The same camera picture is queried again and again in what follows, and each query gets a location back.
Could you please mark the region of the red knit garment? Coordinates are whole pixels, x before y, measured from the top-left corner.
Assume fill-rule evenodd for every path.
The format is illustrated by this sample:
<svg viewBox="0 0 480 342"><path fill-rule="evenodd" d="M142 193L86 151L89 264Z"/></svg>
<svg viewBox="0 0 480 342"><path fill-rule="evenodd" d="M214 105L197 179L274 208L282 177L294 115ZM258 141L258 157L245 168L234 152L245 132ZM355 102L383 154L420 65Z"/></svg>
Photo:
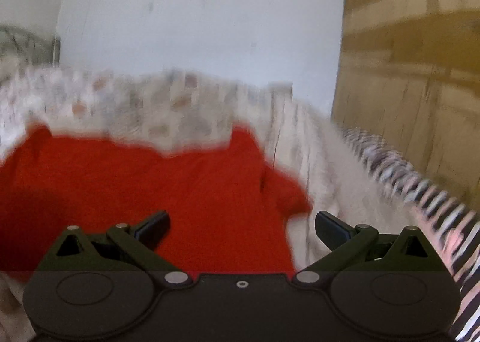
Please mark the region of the red knit garment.
<svg viewBox="0 0 480 342"><path fill-rule="evenodd" d="M1 165L1 270L27 281L66 227L100 233L165 211L156 252L187 273L293 274L286 223L311 208L241 127L227 146L176 155L39 127Z"/></svg>

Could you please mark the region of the patterned dotted duvet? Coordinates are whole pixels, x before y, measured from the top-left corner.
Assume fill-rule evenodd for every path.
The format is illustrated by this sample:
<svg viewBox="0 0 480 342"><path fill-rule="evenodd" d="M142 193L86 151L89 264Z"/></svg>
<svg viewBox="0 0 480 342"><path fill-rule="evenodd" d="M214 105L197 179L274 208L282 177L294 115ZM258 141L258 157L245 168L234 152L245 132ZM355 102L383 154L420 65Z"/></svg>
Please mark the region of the patterned dotted duvet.
<svg viewBox="0 0 480 342"><path fill-rule="evenodd" d="M407 207L366 173L337 127L288 85L251 87L173 70L143 78L29 67L1 82L1 167L39 127L58 136L111 140L163 155L227 146L237 127L250 132L265 160L302 187L312 206L286 222L295 271L323 257L316 212L397 233L413 223ZM1 269L1 338L30 341L21 299L26 281Z"/></svg>

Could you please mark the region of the black white striped bedsheet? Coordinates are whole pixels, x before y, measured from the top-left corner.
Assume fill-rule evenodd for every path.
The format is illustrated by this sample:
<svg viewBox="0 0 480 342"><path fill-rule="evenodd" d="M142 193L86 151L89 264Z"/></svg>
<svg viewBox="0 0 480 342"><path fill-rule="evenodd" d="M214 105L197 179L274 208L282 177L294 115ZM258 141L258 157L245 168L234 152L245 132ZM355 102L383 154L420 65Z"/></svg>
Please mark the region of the black white striped bedsheet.
<svg viewBox="0 0 480 342"><path fill-rule="evenodd" d="M390 198L408 205L460 291L460 309L450 334L456 341L479 340L479 212L417 172L403 154L361 129L343 139Z"/></svg>

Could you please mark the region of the brown wooden wardrobe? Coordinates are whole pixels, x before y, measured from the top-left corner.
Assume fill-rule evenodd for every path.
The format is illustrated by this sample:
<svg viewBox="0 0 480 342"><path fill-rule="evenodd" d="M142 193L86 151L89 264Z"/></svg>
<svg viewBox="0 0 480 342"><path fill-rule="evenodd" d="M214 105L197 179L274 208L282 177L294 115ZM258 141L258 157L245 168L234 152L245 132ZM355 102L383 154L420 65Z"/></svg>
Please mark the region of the brown wooden wardrobe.
<svg viewBox="0 0 480 342"><path fill-rule="evenodd" d="M332 116L479 207L479 0L345 0Z"/></svg>

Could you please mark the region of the metal ornate headboard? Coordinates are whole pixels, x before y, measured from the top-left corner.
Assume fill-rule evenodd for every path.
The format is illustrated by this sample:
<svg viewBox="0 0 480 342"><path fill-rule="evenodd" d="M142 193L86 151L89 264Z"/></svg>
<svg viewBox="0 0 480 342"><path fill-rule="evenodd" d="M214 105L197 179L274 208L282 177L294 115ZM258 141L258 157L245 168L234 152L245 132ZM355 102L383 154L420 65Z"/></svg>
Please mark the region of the metal ornate headboard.
<svg viewBox="0 0 480 342"><path fill-rule="evenodd" d="M58 65L60 37L39 35L25 28L1 24L1 67Z"/></svg>

